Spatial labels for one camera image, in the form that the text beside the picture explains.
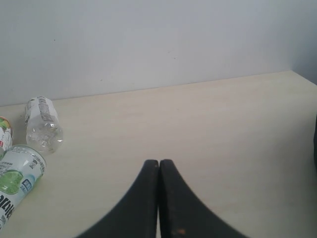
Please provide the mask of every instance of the clear plastic bottle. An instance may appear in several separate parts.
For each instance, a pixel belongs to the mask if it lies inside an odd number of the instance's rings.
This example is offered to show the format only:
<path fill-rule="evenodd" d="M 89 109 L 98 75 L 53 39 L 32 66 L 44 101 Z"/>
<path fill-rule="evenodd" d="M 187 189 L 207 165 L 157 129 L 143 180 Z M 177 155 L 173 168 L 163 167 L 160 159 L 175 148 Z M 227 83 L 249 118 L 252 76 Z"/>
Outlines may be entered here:
<path fill-rule="evenodd" d="M 55 152 L 63 142 L 53 102 L 43 96 L 31 99 L 25 107 L 26 143 L 42 155 Z"/>

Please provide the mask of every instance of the bottle label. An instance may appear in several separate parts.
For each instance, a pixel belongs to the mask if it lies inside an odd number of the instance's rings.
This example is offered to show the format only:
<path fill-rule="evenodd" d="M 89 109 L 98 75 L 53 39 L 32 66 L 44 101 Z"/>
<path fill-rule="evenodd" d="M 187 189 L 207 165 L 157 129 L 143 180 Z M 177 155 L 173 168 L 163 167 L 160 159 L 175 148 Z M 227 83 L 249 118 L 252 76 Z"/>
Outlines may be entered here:
<path fill-rule="evenodd" d="M 0 117 L 0 147 L 6 151 L 12 146 L 12 128 L 7 119 Z"/>
<path fill-rule="evenodd" d="M 57 112 L 54 108 L 53 102 L 43 96 L 32 98 L 25 107 L 25 124 L 28 125 L 30 119 L 41 115 L 41 118 L 45 122 L 53 122 L 53 118 L 57 118 Z"/>
<path fill-rule="evenodd" d="M 45 169 L 44 159 L 27 146 L 13 146 L 5 152 L 0 160 L 0 232 Z"/>

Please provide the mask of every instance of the light wood tabletop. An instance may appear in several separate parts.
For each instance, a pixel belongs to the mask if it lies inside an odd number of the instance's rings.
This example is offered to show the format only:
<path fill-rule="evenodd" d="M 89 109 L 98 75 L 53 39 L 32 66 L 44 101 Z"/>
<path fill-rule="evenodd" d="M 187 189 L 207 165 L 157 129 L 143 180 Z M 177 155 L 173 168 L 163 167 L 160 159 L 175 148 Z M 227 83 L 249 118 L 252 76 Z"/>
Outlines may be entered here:
<path fill-rule="evenodd" d="M 76 237 L 116 205 L 146 159 L 172 159 L 196 195 L 250 238 L 317 236 L 317 86 L 292 71 L 54 105 L 64 143 L 1 238 Z M 24 144 L 24 105 L 0 116 Z"/>

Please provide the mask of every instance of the drink can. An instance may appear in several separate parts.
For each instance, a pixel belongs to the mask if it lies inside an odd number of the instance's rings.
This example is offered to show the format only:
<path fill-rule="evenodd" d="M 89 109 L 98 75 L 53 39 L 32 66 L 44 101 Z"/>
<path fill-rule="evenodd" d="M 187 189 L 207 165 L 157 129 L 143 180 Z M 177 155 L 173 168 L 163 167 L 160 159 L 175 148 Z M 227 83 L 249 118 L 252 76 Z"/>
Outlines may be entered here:
<path fill-rule="evenodd" d="M 4 153 L 0 160 L 0 232 L 45 169 L 44 158 L 28 146 L 14 145 Z"/>
<path fill-rule="evenodd" d="M 0 148 L 2 148 L 0 151 L 1 154 L 12 146 L 12 134 L 13 130 L 9 121 L 4 117 L 0 117 Z"/>

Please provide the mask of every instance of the white wall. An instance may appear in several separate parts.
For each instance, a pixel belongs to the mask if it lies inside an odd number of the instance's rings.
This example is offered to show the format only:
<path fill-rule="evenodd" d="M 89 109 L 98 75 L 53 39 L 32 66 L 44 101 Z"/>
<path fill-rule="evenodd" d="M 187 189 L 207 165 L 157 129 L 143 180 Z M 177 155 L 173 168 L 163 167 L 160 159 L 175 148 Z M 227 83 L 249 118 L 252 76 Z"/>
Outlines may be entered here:
<path fill-rule="evenodd" d="M 316 11 L 316 0 L 3 0 L 0 105 L 303 69 Z"/>

